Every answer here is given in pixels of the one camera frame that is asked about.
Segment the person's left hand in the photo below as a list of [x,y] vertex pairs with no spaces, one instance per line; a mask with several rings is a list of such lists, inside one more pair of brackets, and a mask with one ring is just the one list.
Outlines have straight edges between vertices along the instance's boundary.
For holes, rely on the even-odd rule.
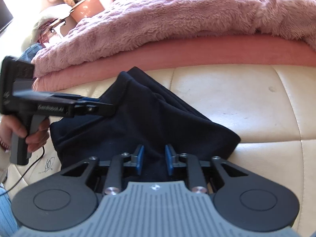
[[25,126],[14,116],[4,115],[1,120],[1,148],[4,151],[9,151],[12,147],[12,134],[25,139],[27,144],[27,151],[34,152],[43,147],[49,139],[50,120],[45,119],[40,123],[38,130],[28,135]]

